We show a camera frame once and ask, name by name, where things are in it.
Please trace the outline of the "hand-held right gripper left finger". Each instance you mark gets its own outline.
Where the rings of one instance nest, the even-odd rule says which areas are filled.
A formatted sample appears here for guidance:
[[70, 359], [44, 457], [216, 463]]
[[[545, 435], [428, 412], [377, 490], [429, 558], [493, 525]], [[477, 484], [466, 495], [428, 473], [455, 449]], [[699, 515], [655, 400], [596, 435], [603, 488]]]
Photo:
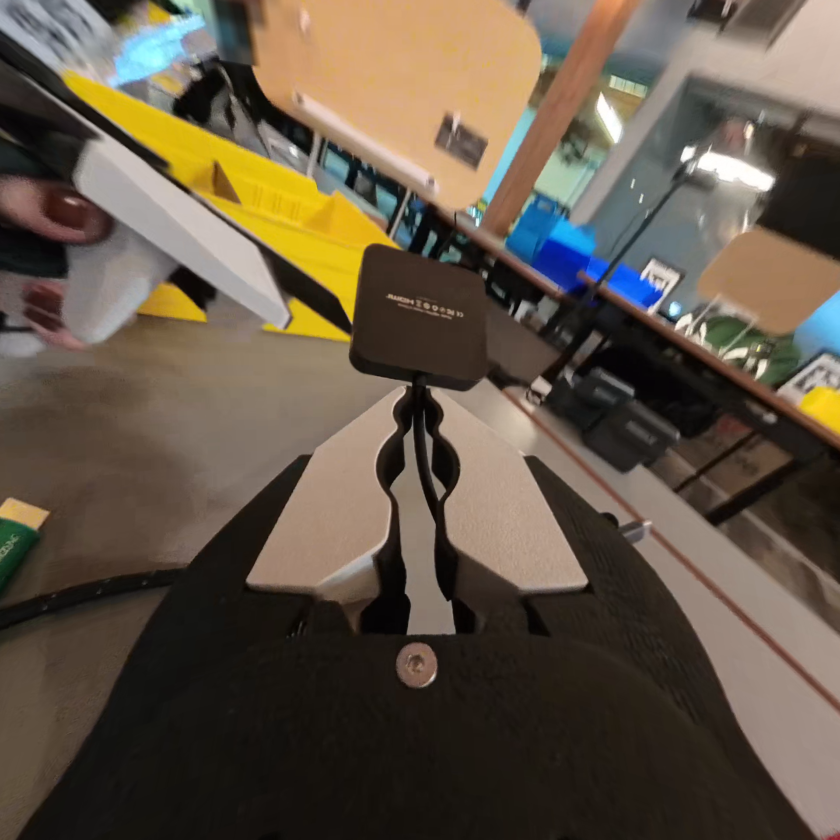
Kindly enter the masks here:
[[405, 468], [411, 414], [411, 388], [397, 387], [314, 450], [248, 573], [249, 590], [333, 602], [357, 633], [410, 608], [392, 485]]

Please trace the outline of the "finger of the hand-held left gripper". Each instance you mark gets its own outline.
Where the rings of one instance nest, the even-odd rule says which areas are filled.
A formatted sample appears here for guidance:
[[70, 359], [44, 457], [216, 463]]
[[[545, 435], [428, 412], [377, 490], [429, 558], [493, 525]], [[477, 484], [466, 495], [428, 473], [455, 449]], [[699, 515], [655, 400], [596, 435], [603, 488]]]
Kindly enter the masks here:
[[264, 324], [291, 322], [270, 249], [115, 140], [85, 142], [72, 172], [79, 193]]
[[300, 301], [334, 328], [350, 336], [352, 322], [330, 289], [273, 249], [262, 249], [261, 256], [282, 295]]

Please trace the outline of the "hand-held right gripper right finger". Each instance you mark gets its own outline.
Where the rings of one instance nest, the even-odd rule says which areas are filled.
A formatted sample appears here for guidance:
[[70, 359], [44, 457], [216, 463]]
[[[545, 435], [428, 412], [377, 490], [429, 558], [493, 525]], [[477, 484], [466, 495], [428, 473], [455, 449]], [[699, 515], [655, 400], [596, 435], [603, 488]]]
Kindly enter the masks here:
[[423, 395], [437, 583], [458, 632], [588, 578], [522, 452], [443, 390]]

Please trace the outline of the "yellow plastic bin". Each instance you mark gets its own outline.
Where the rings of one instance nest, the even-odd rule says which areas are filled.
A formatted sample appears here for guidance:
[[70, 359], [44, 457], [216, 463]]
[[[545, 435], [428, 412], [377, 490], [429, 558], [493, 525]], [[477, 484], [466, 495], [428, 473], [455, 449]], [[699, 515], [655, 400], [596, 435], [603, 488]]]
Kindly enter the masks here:
[[[223, 139], [130, 95], [68, 71], [62, 78], [70, 92], [105, 127], [123, 132], [115, 140], [185, 191], [200, 196], [233, 219], [268, 249], [307, 272], [339, 299], [353, 320], [364, 251], [393, 243], [362, 211], [340, 193], [320, 192], [315, 181], [231, 140]], [[284, 329], [263, 329], [347, 343], [334, 328], [300, 301], [287, 297], [291, 321]]]

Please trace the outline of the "black hdmi adapter box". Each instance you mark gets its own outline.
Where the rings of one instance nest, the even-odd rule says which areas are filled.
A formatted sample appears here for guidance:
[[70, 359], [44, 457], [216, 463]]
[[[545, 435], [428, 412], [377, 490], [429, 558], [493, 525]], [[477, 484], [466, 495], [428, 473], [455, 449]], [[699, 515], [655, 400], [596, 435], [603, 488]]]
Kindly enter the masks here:
[[350, 362], [365, 375], [469, 391], [489, 369], [488, 304], [478, 274], [371, 245], [360, 264]]

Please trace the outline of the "person's left hand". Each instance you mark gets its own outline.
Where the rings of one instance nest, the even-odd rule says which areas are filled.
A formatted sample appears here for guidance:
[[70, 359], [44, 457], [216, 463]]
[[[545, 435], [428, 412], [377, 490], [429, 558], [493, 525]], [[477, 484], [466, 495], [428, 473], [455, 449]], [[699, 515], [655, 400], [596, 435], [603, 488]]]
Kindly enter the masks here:
[[84, 350], [63, 319], [70, 247], [96, 245], [113, 221], [62, 182], [3, 174], [2, 354], [36, 354], [47, 345]]

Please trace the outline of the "black equipment case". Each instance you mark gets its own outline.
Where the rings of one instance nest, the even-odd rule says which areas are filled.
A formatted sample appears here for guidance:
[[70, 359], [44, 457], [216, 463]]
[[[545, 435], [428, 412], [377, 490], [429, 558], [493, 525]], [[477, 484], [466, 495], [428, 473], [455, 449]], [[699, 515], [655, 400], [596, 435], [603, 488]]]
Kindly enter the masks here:
[[586, 448], [623, 475], [650, 467], [680, 442], [675, 425], [639, 402], [632, 385], [602, 367], [559, 378], [543, 404], [580, 432]]

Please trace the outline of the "wooden-edged table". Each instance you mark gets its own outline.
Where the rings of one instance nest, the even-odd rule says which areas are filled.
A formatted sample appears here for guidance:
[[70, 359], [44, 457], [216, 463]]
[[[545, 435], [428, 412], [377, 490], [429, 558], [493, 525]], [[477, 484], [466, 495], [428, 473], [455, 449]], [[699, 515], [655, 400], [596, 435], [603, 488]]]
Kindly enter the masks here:
[[546, 298], [561, 301], [569, 297], [551, 279], [540, 274], [510, 252], [501, 239], [476, 226], [465, 213], [450, 211], [434, 203], [427, 203], [409, 251], [421, 255], [431, 234], [436, 234], [437, 240], [435, 247], [429, 250], [430, 259], [439, 259], [448, 247], [446, 242], [452, 235], [459, 236], [468, 241], [483, 260], [491, 259], [495, 263], [501, 261], [523, 281], [539, 289]]
[[[704, 518], [711, 526], [719, 527], [740, 515], [821, 458], [838, 462], [838, 432], [805, 414], [749, 374], [726, 364], [674, 330], [665, 320], [646, 314], [585, 272], [580, 271], [577, 278], [588, 291], [594, 291], [599, 309], [609, 308], [620, 313], [621, 320], [614, 335], [645, 353], [650, 360], [659, 359], [671, 375], [702, 394], [723, 415], [736, 419], [749, 430], [740, 442], [685, 479], [680, 488], [696, 483], [753, 440], [764, 439], [786, 453], [787, 460], [782, 466], [708, 510]], [[662, 358], [658, 356], [660, 350], [667, 350]]]

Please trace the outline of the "blue plastic bin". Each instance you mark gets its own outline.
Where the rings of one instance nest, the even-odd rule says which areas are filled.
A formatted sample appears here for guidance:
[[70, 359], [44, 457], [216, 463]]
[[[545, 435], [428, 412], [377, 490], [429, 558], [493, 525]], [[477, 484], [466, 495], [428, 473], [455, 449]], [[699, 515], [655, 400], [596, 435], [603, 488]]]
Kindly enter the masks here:
[[[572, 225], [563, 210], [558, 201], [538, 193], [524, 207], [505, 246], [562, 291], [578, 293], [584, 288], [579, 274], [599, 280], [608, 262], [595, 257], [594, 235], [587, 228]], [[665, 297], [661, 283], [625, 264], [615, 268], [607, 286], [648, 312], [655, 310]]]

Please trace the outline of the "printed tag sign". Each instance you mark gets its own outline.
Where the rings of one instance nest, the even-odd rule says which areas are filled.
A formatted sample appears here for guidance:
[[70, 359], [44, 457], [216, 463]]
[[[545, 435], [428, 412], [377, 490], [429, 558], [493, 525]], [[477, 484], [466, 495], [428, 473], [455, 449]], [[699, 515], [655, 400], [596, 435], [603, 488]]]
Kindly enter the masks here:
[[686, 272], [683, 269], [660, 258], [651, 257], [640, 272], [640, 279], [651, 287], [645, 298], [647, 313], [655, 313], [685, 276]]
[[823, 351], [805, 362], [777, 389], [777, 395], [788, 403], [801, 406], [816, 388], [839, 392], [839, 356]]

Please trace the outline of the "wooden pillar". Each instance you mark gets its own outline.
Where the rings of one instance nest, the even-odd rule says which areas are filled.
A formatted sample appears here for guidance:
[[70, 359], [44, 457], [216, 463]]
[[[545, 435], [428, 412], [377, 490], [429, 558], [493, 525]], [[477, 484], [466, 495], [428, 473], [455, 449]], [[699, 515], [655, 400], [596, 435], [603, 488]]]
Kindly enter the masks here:
[[508, 235], [640, 4], [594, 2], [487, 207], [481, 223], [487, 234], [499, 238]]

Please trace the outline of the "green and yellow packet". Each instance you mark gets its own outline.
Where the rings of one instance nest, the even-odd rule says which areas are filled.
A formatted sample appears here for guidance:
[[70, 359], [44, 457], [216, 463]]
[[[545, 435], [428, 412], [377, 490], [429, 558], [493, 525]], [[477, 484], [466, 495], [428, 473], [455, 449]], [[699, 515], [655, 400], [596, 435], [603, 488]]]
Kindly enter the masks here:
[[39, 540], [50, 511], [13, 497], [1, 504], [1, 592]]

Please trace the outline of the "black light stand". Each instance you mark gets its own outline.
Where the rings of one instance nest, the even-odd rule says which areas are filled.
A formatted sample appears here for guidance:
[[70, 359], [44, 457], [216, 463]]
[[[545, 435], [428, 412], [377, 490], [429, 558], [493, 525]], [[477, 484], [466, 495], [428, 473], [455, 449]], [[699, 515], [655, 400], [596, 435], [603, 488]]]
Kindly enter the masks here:
[[644, 219], [607, 263], [601, 276], [588, 285], [576, 298], [573, 306], [558, 308], [539, 331], [541, 338], [549, 339], [571, 321], [590, 312], [593, 301], [609, 284], [624, 257], [663, 213], [669, 201], [679, 192], [696, 190], [712, 193], [721, 184], [734, 184], [753, 193], [767, 192], [759, 182], [771, 181], [772, 176], [753, 164], [751, 157], [755, 122], [734, 117], [721, 122], [709, 139], [698, 142], [691, 155], [681, 160], [670, 179], [670, 184]]

